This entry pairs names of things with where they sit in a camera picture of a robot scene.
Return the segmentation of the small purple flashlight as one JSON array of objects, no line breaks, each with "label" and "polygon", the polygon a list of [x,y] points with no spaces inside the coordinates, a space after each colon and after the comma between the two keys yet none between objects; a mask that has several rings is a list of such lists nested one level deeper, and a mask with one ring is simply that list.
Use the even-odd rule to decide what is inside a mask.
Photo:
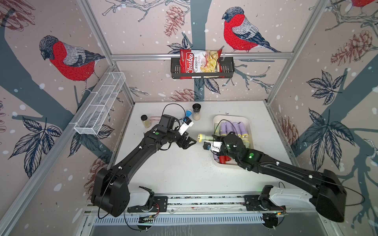
[{"label": "small purple flashlight", "polygon": [[221,136],[226,136],[227,135],[227,127],[226,127],[226,123],[225,122],[220,123],[220,135]]}]

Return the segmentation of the short purple flashlight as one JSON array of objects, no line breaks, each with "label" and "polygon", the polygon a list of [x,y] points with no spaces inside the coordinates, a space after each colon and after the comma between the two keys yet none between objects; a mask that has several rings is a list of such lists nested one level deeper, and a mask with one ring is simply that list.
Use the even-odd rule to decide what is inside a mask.
[{"label": "short purple flashlight", "polygon": [[234,132],[233,124],[230,122],[226,122],[226,133],[229,134],[230,132]]}]

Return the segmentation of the medium green flashlight yellow rim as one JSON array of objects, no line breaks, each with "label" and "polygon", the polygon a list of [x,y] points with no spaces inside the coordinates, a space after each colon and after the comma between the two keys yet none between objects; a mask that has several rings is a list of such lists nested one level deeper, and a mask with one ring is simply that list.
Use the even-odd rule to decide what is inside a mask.
[{"label": "medium green flashlight yellow rim", "polygon": [[205,134],[199,134],[197,137],[197,141],[202,143],[202,142],[218,142],[220,141],[221,138],[220,136],[217,135],[205,135]]}]

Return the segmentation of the purple flashlight with yellow button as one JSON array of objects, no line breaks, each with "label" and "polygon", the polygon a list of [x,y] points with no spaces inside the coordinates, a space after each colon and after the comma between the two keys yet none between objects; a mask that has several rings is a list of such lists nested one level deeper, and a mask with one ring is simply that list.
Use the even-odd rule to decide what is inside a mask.
[{"label": "purple flashlight with yellow button", "polygon": [[239,122],[238,126],[239,126],[239,129],[240,129],[241,137],[242,138],[248,138],[249,134],[248,134],[248,132],[246,130],[246,127],[245,127],[244,123],[243,122]]}]

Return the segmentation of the large purple flashlight yellow rim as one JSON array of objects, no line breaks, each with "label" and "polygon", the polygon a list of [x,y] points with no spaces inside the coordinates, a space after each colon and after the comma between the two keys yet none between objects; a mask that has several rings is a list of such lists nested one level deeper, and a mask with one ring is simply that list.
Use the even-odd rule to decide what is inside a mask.
[{"label": "large purple flashlight yellow rim", "polygon": [[214,160],[215,160],[217,163],[219,163],[219,157],[218,157],[216,154],[213,154],[213,158],[214,158]]}]

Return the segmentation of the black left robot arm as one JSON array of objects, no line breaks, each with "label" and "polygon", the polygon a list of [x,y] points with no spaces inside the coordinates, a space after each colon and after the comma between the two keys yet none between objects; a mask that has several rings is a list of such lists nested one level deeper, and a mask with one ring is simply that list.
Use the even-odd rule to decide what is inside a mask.
[{"label": "black left robot arm", "polygon": [[152,210],[154,192],[143,186],[130,190],[129,183],[146,160],[161,150],[163,145],[176,143],[182,149],[194,145],[196,140],[189,137],[187,132],[193,124],[189,117],[180,121],[174,116],[162,115],[159,123],[144,134],[142,141],[130,154],[113,167],[97,172],[91,203],[114,217],[130,207],[146,212]]}]

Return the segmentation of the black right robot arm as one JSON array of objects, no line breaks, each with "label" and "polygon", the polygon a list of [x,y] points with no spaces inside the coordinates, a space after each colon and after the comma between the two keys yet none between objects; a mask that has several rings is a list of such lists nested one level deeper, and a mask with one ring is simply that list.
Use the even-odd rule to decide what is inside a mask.
[{"label": "black right robot arm", "polygon": [[310,171],[280,162],[261,151],[245,147],[235,132],[212,137],[214,143],[220,143],[220,150],[216,152],[218,156],[230,157],[247,171],[273,176],[299,187],[312,196],[310,203],[320,215],[334,222],[344,222],[347,191],[334,172]]}]

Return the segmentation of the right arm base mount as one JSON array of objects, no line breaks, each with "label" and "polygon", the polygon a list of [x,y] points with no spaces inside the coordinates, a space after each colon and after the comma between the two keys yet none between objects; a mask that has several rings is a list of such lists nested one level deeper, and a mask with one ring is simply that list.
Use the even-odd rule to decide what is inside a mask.
[{"label": "right arm base mount", "polygon": [[272,185],[265,185],[260,195],[245,195],[244,206],[247,211],[286,211],[285,206],[279,206],[270,200]]}]

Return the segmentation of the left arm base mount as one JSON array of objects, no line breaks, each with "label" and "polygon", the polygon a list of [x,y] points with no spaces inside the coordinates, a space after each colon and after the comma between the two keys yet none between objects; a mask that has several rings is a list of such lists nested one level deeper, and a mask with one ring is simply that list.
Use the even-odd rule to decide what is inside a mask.
[{"label": "left arm base mount", "polygon": [[130,193],[130,201],[127,205],[128,213],[158,213],[166,212],[168,205],[167,196],[156,196],[154,191],[139,186]]}]

